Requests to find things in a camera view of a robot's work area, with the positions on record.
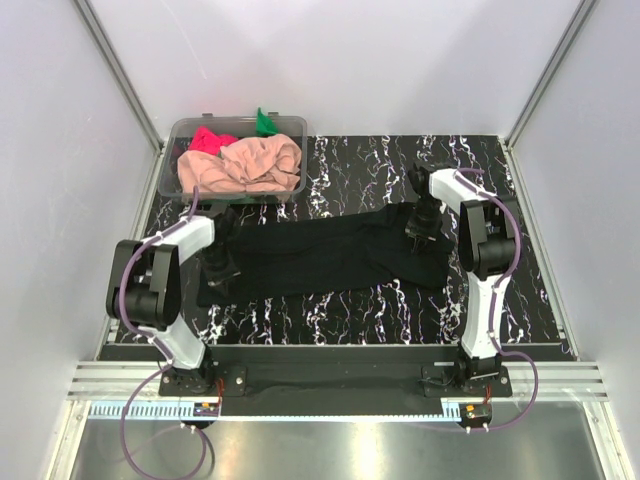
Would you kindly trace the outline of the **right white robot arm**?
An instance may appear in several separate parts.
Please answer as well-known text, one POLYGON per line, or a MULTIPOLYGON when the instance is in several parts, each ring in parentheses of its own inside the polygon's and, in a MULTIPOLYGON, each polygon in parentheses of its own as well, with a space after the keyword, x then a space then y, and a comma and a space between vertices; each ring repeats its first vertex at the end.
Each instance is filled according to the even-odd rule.
POLYGON ((456 361, 441 388, 476 396, 500 377, 501 308, 521 254, 517 202, 500 197, 467 176, 479 169, 429 170, 413 166, 409 181, 419 196, 405 228, 415 247, 436 241, 446 206, 459 217, 458 258, 467 273, 467 319, 456 361))

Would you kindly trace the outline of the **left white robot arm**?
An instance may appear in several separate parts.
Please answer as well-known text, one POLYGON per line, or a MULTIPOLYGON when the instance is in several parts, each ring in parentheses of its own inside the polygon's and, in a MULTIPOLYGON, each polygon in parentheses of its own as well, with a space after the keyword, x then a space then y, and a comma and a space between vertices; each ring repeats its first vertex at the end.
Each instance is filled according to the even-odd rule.
POLYGON ((226 295, 240 275, 228 243, 239 233, 231 208, 192 205, 174 225, 142 240, 122 240, 114 251, 106 312, 164 357, 161 374, 196 396, 222 393, 224 380, 210 350, 181 314, 181 266, 203 255, 204 285, 226 295))

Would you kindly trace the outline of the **black t shirt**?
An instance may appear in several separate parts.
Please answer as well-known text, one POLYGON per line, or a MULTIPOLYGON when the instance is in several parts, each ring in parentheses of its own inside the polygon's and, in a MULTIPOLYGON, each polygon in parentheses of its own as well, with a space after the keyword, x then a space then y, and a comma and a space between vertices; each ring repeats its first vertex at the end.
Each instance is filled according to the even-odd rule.
POLYGON ((200 281, 205 308, 274 297, 357 290, 400 280, 433 291, 449 276, 454 244, 444 235, 418 243, 405 232, 408 202, 353 215, 243 225, 228 242, 239 270, 229 286, 200 281))

